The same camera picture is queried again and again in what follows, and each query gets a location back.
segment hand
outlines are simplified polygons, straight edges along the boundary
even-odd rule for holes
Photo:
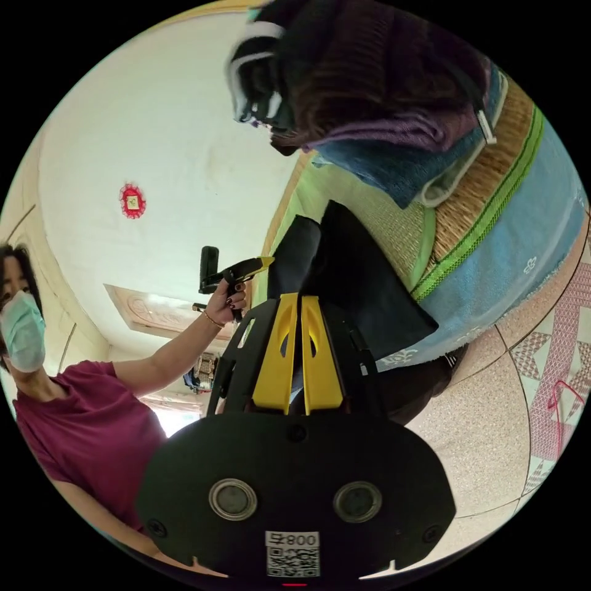
[[[246,307],[246,285],[236,285],[236,293],[233,296],[228,295],[228,287],[228,282],[222,279],[205,308],[205,313],[217,324],[232,322],[233,310],[243,310]]]

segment woven mat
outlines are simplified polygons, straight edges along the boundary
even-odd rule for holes
[[[437,207],[431,260],[412,292],[427,297],[491,231],[527,176],[543,133],[543,116],[509,77],[507,98],[495,128],[497,144],[486,146],[454,193]]]
[[[380,246],[412,296],[420,301],[456,269],[492,229],[529,171],[542,135],[543,117],[510,79],[495,132],[436,209],[412,203],[400,209],[379,189],[337,167],[314,167],[302,154],[271,221],[263,256],[272,254],[296,215],[320,221],[330,199],[349,208]],[[257,276],[252,304],[267,298],[267,274]]]
[[[435,240],[435,212],[419,203],[402,210],[383,191],[370,187],[338,166],[316,168],[301,162],[297,184],[282,215],[274,219],[275,231],[263,251],[272,254],[297,215],[320,222],[330,200],[344,205],[371,234],[386,258],[411,291],[424,274]],[[260,277],[253,305],[266,299],[266,278]]]

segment short dark hair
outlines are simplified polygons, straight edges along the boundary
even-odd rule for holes
[[[11,244],[7,243],[0,244],[0,262],[2,263],[0,265],[0,286],[4,288],[4,259],[7,259],[8,257],[14,257],[18,260],[20,268],[23,270],[23,276],[25,277],[26,282],[29,284],[29,290],[31,292],[31,295],[35,298],[37,307],[41,312],[41,316],[43,316],[43,307],[41,306],[41,297],[39,296],[39,286],[37,285],[37,277],[35,277],[35,271],[33,271],[29,251],[24,244],[18,244],[17,246],[12,246]],[[2,355],[6,355],[7,351],[4,339],[0,339],[0,344],[0,353]],[[3,368],[6,371],[8,371],[4,359],[1,356],[0,368]]]

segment red string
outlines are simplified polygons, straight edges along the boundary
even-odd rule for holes
[[[577,394],[574,391],[574,389],[571,388],[566,382],[563,382],[562,380],[558,380],[558,382],[556,382],[554,384],[554,388],[552,388],[553,400],[550,400],[548,402],[548,409],[549,410],[552,410],[554,408],[556,409],[556,423],[558,425],[558,451],[556,453],[557,460],[560,457],[560,454],[562,453],[562,425],[560,423],[560,413],[559,413],[559,409],[558,409],[558,395],[557,395],[558,386],[562,386],[562,387],[570,390],[581,401],[581,404],[585,405],[585,400],[583,399],[583,397],[579,396],[579,394]]]

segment qr code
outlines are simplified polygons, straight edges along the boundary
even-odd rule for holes
[[[320,548],[267,547],[267,574],[271,577],[319,577]]]

